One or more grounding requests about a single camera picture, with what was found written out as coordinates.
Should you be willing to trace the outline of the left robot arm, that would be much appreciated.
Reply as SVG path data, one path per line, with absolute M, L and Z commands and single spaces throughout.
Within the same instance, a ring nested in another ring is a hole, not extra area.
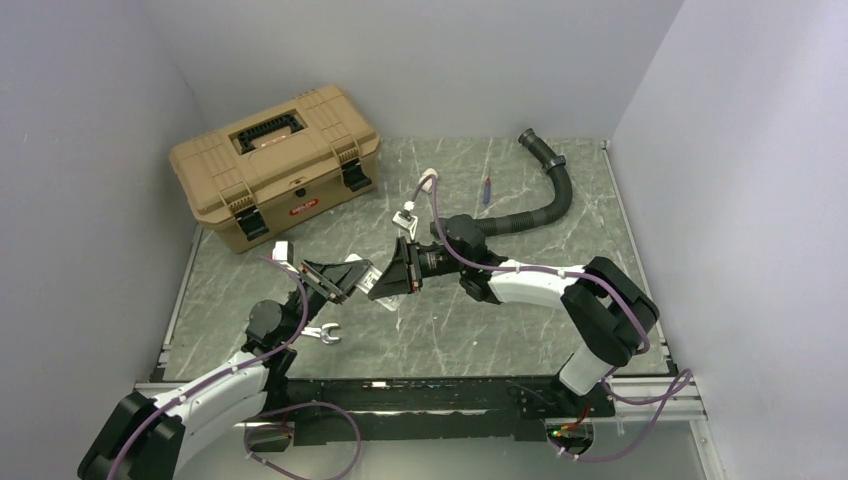
M 288 391 L 293 342 L 328 303 L 344 302 L 372 264 L 303 261 L 285 272 L 295 291 L 263 300 L 249 315 L 244 345 L 221 366 L 170 391 L 122 398 L 81 460 L 81 479 L 170 479 L 235 424 L 311 407 Z

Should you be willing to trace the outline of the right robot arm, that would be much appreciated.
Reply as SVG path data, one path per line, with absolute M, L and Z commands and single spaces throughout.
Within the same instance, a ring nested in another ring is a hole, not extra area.
M 466 294 L 478 302 L 565 312 L 581 343 L 550 391 L 560 413 L 578 413 L 608 373 L 648 349 L 646 337 L 659 309 L 612 260 L 596 256 L 583 266 L 559 268 L 525 264 L 492 252 L 468 215 L 453 216 L 440 229 L 445 235 L 441 243 L 399 237 L 389 265 L 369 286 L 369 298 L 413 294 L 426 278 L 456 273 Z

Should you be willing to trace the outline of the tan plastic toolbox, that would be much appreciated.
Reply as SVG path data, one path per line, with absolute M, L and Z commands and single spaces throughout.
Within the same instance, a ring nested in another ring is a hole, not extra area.
M 380 147 L 328 85 L 183 142 L 169 161 L 195 220 L 242 253 L 373 190 Z

